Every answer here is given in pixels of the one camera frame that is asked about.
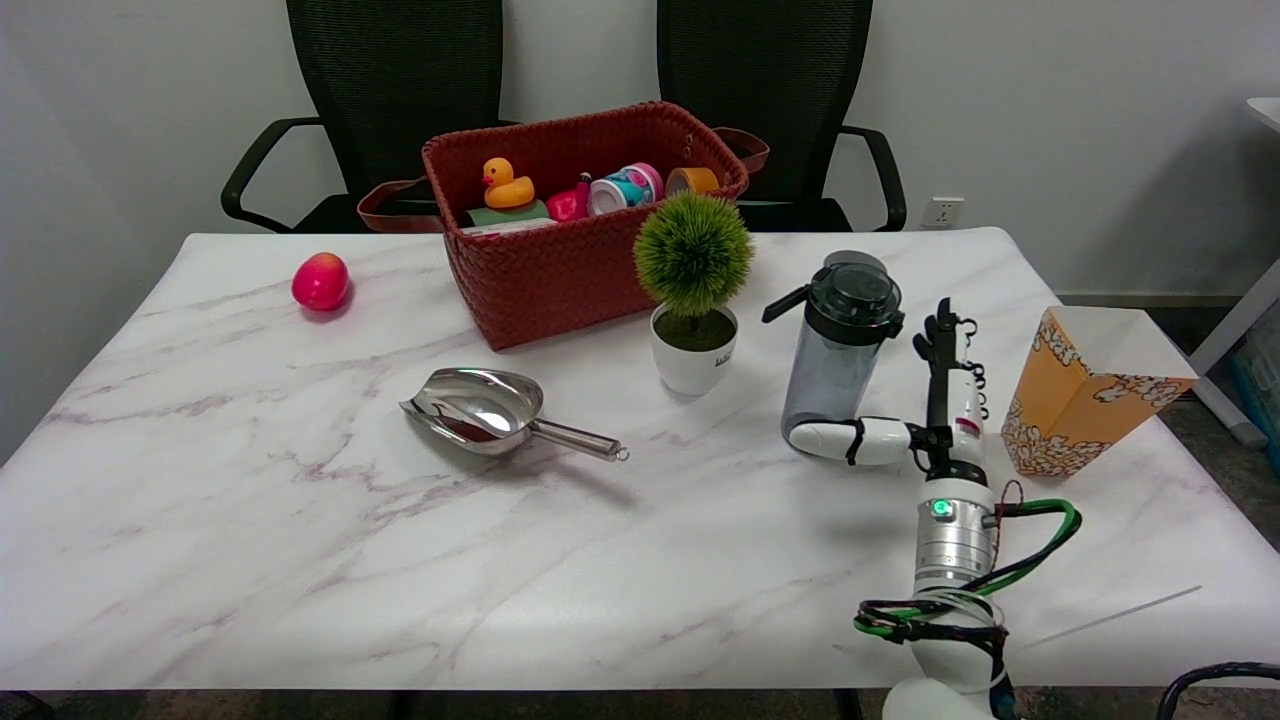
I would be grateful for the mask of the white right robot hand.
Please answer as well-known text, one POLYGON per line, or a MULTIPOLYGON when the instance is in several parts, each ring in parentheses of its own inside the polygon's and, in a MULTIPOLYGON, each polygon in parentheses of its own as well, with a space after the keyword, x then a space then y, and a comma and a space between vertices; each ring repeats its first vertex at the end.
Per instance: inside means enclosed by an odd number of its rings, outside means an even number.
POLYGON ((929 368, 925 420, 859 416, 801 419, 783 437, 797 451, 844 461, 849 466, 884 466, 911 456, 927 480, 956 478, 987 487, 983 464, 984 368, 968 359, 977 323, 960 316, 950 297, 913 337, 911 345, 929 368))

